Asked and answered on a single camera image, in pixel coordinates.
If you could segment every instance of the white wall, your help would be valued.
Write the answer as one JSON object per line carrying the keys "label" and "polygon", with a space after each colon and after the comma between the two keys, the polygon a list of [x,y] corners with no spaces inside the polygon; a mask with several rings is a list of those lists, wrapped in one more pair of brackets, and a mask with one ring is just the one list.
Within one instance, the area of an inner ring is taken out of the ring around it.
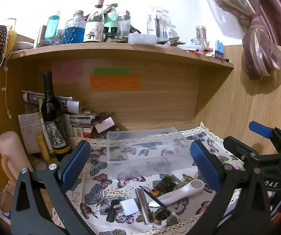
{"label": "white wall", "polygon": [[[0,24],[7,18],[16,18],[16,32],[36,38],[40,25],[47,24],[48,17],[61,10],[59,28],[73,17],[75,10],[89,13],[95,0],[0,0]],[[224,45],[241,44],[242,35],[235,17],[215,6],[212,0],[105,0],[104,4],[116,2],[117,11],[131,12],[131,23],[146,33],[146,15],[149,6],[160,6],[169,11],[174,31],[180,40],[187,42],[196,37],[195,26],[207,28],[207,39],[214,47],[219,39]]]}

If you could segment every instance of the butterfly print tablecloth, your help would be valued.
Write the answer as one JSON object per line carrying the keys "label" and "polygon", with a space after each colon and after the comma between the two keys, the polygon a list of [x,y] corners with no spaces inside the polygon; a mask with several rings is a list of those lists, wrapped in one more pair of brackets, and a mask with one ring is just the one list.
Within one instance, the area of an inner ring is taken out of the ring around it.
{"label": "butterfly print tablecloth", "polygon": [[[199,139],[204,146],[218,156],[222,163],[230,163],[236,169],[243,168],[243,162],[223,148],[222,140],[209,132],[207,128],[201,126],[192,130],[181,132],[190,142]],[[207,185],[204,191],[194,197],[187,197],[168,206],[171,216],[165,221],[155,221],[152,225],[145,226],[140,213],[125,216],[119,213],[114,223],[106,221],[105,209],[110,206],[113,199],[125,200],[135,198],[134,190],[139,186],[152,189],[166,174],[142,177],[137,171],[133,172],[132,179],[126,178],[128,174],[120,174],[120,179],[109,179],[109,170],[106,162],[106,147],[103,141],[96,143],[96,140],[87,139],[91,143],[91,156],[85,165],[80,177],[67,196],[79,212],[84,221],[99,235],[127,235],[145,232],[161,233],[170,230],[173,226],[172,234],[188,231],[202,213],[209,206],[215,196]],[[143,152],[150,151],[150,146]],[[195,163],[191,168],[172,172],[180,180],[189,183],[194,179],[204,178],[199,173]],[[63,226],[55,210],[52,210],[53,220],[56,224]]]}

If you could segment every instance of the tied curtain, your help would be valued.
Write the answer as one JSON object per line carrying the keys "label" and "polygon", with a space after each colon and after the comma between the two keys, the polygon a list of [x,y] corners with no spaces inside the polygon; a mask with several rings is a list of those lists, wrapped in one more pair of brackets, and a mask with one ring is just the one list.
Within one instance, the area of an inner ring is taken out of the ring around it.
{"label": "tied curtain", "polygon": [[281,0],[214,0],[245,32],[242,68],[250,80],[281,70]]}

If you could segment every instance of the blue liquid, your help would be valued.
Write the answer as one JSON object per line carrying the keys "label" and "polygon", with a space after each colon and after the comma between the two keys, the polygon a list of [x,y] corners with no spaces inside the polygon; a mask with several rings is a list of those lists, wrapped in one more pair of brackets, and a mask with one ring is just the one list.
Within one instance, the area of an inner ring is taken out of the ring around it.
{"label": "blue liquid", "polygon": [[82,43],[84,40],[85,28],[68,27],[64,31],[63,43]]}
{"label": "blue liquid", "polygon": [[51,16],[48,19],[46,32],[44,34],[44,39],[49,40],[49,37],[53,37],[57,33],[58,29],[58,23],[59,23],[60,17],[59,16]]}

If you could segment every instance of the white handheld beauty device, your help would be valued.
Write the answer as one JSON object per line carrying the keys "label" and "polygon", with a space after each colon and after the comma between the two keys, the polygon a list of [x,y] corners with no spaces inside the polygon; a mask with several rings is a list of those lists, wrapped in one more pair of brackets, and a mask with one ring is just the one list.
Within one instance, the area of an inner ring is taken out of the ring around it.
{"label": "white handheld beauty device", "polygon": [[[200,193],[204,189],[204,187],[204,182],[196,179],[181,187],[180,189],[159,196],[157,199],[160,200],[164,205],[169,205],[187,196],[193,196]],[[155,201],[151,201],[148,206],[150,208],[160,207],[160,205]]]}

